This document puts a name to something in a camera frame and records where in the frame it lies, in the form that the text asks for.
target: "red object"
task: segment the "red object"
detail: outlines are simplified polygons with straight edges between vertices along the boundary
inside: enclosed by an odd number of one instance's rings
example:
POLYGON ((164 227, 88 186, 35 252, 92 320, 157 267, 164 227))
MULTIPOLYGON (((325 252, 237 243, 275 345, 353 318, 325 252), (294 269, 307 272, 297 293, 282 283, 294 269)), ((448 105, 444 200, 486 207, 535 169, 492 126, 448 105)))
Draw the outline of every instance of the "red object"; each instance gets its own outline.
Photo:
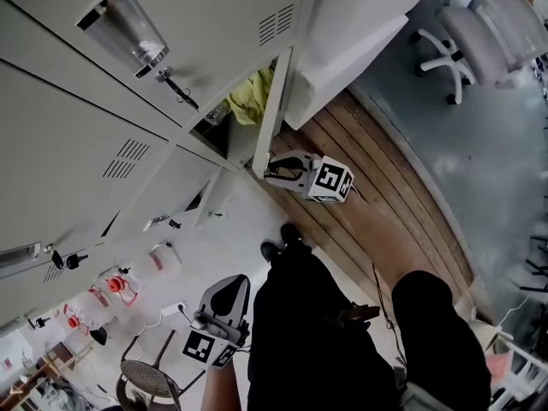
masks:
POLYGON ((158 268, 158 271, 161 271, 164 268, 164 266, 162 265, 162 260, 160 260, 158 255, 154 253, 153 251, 151 251, 149 255, 152 257, 152 260, 154 260, 154 264, 158 268))
POLYGON ((103 297, 103 294, 101 294, 100 290, 96 290, 94 287, 91 287, 90 289, 87 290, 87 292, 90 292, 93 295, 95 295, 95 297, 97 298, 97 300, 101 302, 103 307, 108 307, 109 302, 103 297))
POLYGON ((138 293, 131 288, 131 285, 127 280, 124 280, 120 276, 112 276, 111 278, 107 279, 107 283, 109 285, 109 291, 120 295, 120 298, 122 299, 124 305, 131 306, 132 304, 134 304, 138 293), (122 291, 125 290, 126 286, 133 293, 133 296, 129 299, 129 301, 126 300, 127 297, 124 297, 124 294, 122 293, 122 291))
POLYGON ((109 289, 110 292, 120 292, 126 287, 126 283, 123 278, 119 276, 114 276, 109 279, 109 289))
POLYGON ((13 364, 11 363, 11 360, 9 360, 8 358, 3 360, 2 368, 5 372, 8 372, 9 370, 11 370, 13 368, 13 364))
POLYGON ((80 321, 73 315, 72 317, 70 317, 68 320, 68 326, 71 328, 71 329, 76 329, 76 327, 78 327, 80 325, 80 321))
POLYGON ((71 329, 78 329, 81 333, 87 336, 87 334, 89 333, 89 327, 86 326, 86 331, 85 332, 82 331, 82 329, 80 328, 80 319, 76 317, 74 313, 69 317, 67 315, 67 310, 70 310, 69 305, 65 304, 65 306, 63 307, 63 313, 65 314, 65 317, 68 318, 67 320, 68 327, 70 327, 71 329))

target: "office chair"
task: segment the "office chair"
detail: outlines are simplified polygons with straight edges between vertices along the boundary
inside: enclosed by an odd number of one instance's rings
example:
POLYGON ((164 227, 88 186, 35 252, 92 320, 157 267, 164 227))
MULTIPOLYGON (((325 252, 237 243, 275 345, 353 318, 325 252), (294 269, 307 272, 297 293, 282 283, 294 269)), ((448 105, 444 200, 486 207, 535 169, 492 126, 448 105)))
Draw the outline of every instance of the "office chair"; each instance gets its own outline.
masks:
POLYGON ((449 104, 462 102, 463 85, 478 81, 504 87, 505 81, 548 51, 548 32, 527 0, 471 0, 466 7, 453 1, 445 0, 436 13, 451 39, 440 41, 424 29, 411 37, 415 43, 422 38, 430 40, 442 55, 417 66, 418 76, 437 67, 450 68, 455 94, 447 97, 449 104))

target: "leg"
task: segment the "leg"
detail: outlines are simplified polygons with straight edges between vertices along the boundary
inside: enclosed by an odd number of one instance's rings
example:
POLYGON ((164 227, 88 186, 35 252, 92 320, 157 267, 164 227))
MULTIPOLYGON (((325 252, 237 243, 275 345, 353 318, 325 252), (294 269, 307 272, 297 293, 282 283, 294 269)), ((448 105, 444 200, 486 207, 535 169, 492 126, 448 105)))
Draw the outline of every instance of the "leg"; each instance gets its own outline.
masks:
POLYGON ((408 381, 453 411, 487 410, 491 374, 480 343, 452 306, 447 284, 430 273, 415 271, 398 282, 392 301, 408 381))
MULTIPOLYGON (((456 63, 452 63, 452 65, 449 66, 451 69, 451 73, 453 74, 453 80, 455 81, 455 104, 460 105, 462 102, 462 80, 461 80, 461 73, 456 67, 456 63)), ((453 104, 452 97, 448 97, 449 103, 453 104)))
POLYGON ((427 72, 428 70, 432 70, 437 67, 442 67, 444 65, 452 66, 453 61, 451 60, 451 58, 441 57, 438 59, 432 59, 431 61, 426 61, 425 63, 422 63, 420 65, 420 68, 427 72))
POLYGON ((464 76, 470 81, 471 86, 476 83, 474 75, 467 66, 459 61, 458 63, 456 63, 456 67, 459 69, 459 72, 464 74, 464 76))
POLYGON ((287 397, 291 408, 356 409, 365 390, 371 409, 397 410, 392 367, 364 327, 327 320, 352 304, 299 238, 286 241, 283 232, 286 251, 255 297, 248 409, 284 408, 287 397))
POLYGON ((445 47, 442 42, 437 39, 436 37, 434 37, 431 33, 427 32, 426 30, 424 29, 419 29, 419 35, 426 38, 428 41, 430 41, 435 47, 436 49, 438 49, 439 53, 441 53, 442 55, 444 56, 448 56, 448 55, 451 55, 451 51, 450 51, 450 48, 448 49, 447 47, 445 47))
POLYGON ((540 292, 543 294, 548 294, 548 289, 546 288, 532 288, 530 286, 520 286, 520 290, 529 291, 529 292, 540 292))
POLYGON ((531 260, 527 259, 525 261, 526 264, 532 266, 535 270, 537 270, 538 272, 540 272, 540 274, 542 274, 543 276, 545 277, 548 277, 548 271, 545 271, 544 269, 542 269, 540 266, 538 266, 537 264, 535 264, 534 262, 532 262, 531 260))
POLYGON ((449 47, 448 47, 449 53, 450 53, 451 55, 453 55, 453 53, 455 53, 455 52, 458 51, 459 49, 458 49, 458 47, 456 46, 455 41, 453 41, 452 39, 448 39, 447 41, 449 41, 449 47))

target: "locker lock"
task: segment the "locker lock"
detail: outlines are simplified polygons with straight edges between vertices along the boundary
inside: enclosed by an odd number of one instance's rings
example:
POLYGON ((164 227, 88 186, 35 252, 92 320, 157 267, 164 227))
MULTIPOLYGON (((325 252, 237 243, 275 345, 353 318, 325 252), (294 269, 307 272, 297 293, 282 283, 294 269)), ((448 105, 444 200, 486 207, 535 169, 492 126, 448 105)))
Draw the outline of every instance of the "locker lock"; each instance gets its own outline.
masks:
POLYGON ((194 102, 190 95, 190 90, 187 88, 187 92, 184 92, 179 86, 171 79, 171 67, 163 68, 156 75, 156 80, 158 82, 165 82, 171 90, 173 90, 177 95, 177 102, 186 102, 196 111, 198 111, 199 106, 194 102))
POLYGON ((51 255, 51 261, 53 262, 53 265, 56 266, 57 269, 61 270, 63 268, 67 268, 69 270, 74 270, 80 266, 80 262, 84 259, 87 259, 89 256, 83 255, 79 256, 78 254, 70 254, 67 257, 67 260, 63 262, 63 258, 61 257, 61 254, 54 249, 54 245, 51 243, 49 245, 46 245, 44 247, 44 253, 51 255))

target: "locker door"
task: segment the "locker door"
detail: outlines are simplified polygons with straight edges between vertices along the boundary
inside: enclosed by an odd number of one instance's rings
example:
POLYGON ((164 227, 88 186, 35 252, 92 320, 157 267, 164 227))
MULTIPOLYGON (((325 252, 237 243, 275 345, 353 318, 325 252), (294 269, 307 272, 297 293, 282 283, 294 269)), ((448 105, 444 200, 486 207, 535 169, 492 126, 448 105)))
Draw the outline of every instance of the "locker door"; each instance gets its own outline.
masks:
POLYGON ((229 91, 293 45, 301 0, 137 0, 169 48, 140 79, 76 24, 102 0, 11 0, 161 111, 193 126, 229 91), (178 104, 159 69, 200 107, 178 104))
MULTIPOLYGON (((1 325, 82 291, 108 267, 91 250, 164 161, 167 142, 9 63, 0 80, 1 325), (43 251, 49 243, 90 258, 60 272, 43 251)), ((180 154, 192 169, 178 192, 191 200, 214 165, 180 154)))
POLYGON ((215 164, 189 157, 187 151, 176 146, 123 215, 121 226, 115 230, 114 242, 132 239, 139 242, 146 238, 144 228, 155 217, 170 216, 182 223, 193 199, 217 171, 215 164))

